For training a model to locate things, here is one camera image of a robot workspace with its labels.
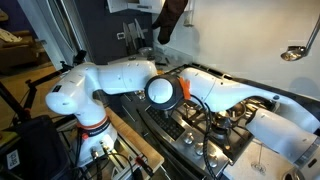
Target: stove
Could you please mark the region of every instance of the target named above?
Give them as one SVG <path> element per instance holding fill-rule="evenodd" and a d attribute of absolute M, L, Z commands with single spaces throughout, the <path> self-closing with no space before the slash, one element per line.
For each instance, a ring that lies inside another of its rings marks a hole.
<path fill-rule="evenodd" d="M 203 68 L 196 64 L 192 64 L 191 66 Z M 177 74 L 184 68 L 186 66 L 176 68 L 168 72 L 168 74 Z M 217 73 L 217 71 L 212 69 L 203 68 L 203 70 L 214 73 L 215 76 L 223 75 L 223 73 Z M 212 121 L 210 122 L 206 151 L 210 165 L 209 168 L 213 170 L 217 177 L 222 174 L 228 164 L 233 165 L 236 163 L 241 153 L 252 140 L 253 136 L 245 128 L 245 124 L 253 112 L 257 108 L 265 108 L 274 112 L 277 108 L 275 102 L 261 97 L 244 99 L 235 106 L 241 108 L 232 107 L 228 112 L 210 114 Z M 207 113 L 205 113 L 205 110 L 200 105 L 192 101 L 183 100 L 169 111 L 158 110 L 149 106 L 144 112 L 144 115 L 147 114 L 148 116 L 144 120 L 154 127 L 153 131 L 156 131 L 169 144 L 167 147 L 171 149 L 171 152 L 185 161 L 183 164 L 190 164 L 193 169 L 200 171 L 204 176 L 210 177 L 203 158 L 203 153 L 206 152 L 203 149 L 203 139 L 207 127 Z"/>

